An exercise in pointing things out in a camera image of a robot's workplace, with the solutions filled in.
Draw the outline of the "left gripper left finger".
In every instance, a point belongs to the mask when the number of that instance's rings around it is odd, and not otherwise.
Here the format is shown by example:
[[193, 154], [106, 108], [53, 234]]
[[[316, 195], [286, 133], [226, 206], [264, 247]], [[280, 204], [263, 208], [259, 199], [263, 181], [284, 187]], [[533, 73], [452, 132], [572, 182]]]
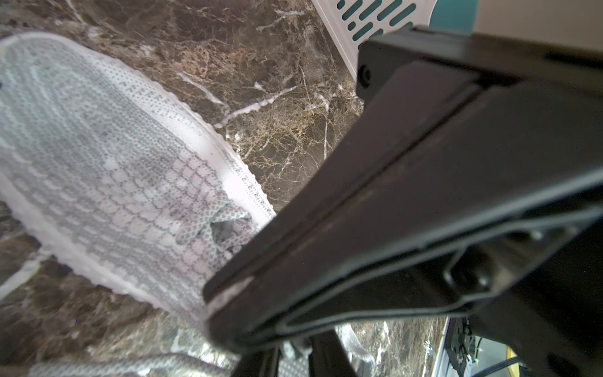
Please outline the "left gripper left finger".
[[243, 355], [231, 377], [277, 377], [280, 350], [272, 348]]

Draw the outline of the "grey knit sneaker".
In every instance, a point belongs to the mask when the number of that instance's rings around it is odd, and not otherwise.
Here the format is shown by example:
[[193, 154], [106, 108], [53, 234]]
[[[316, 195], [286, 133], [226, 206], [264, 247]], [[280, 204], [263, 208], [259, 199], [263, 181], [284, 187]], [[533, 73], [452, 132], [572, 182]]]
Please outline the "grey knit sneaker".
[[1, 197], [94, 284], [204, 330], [204, 285], [275, 215], [247, 165], [174, 94], [63, 36], [1, 41]]

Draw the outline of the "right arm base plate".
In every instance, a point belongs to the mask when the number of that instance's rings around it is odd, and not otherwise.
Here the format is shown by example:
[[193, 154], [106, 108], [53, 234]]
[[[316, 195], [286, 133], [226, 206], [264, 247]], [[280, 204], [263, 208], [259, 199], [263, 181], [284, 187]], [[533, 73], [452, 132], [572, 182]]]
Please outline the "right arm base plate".
[[478, 365], [481, 337], [472, 332], [466, 318], [451, 318], [444, 337], [445, 376], [471, 376]]

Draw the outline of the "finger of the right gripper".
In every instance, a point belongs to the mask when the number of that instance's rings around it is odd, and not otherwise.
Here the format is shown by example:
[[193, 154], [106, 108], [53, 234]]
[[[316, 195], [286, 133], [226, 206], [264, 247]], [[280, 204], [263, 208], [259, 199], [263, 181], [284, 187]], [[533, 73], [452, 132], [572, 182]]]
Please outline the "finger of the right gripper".
[[602, 187], [471, 196], [467, 207], [355, 196], [270, 243], [277, 218], [205, 287], [218, 298], [248, 280], [211, 315], [210, 337], [243, 353], [345, 322], [469, 313], [600, 222]]

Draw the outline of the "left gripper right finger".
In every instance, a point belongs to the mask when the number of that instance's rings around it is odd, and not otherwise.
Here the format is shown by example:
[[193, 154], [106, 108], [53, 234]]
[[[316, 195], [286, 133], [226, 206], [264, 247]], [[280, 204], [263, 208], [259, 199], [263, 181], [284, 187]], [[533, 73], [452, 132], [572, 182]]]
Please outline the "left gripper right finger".
[[335, 330], [325, 331], [310, 338], [310, 377], [356, 377], [347, 354]]

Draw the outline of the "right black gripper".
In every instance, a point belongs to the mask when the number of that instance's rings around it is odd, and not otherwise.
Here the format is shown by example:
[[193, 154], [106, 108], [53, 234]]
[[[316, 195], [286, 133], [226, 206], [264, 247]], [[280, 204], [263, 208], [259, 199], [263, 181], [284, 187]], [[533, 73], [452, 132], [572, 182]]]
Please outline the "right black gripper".
[[359, 122], [204, 297], [408, 274], [427, 298], [378, 314], [469, 313], [538, 376], [600, 376], [601, 77], [581, 52], [483, 36], [365, 42]]

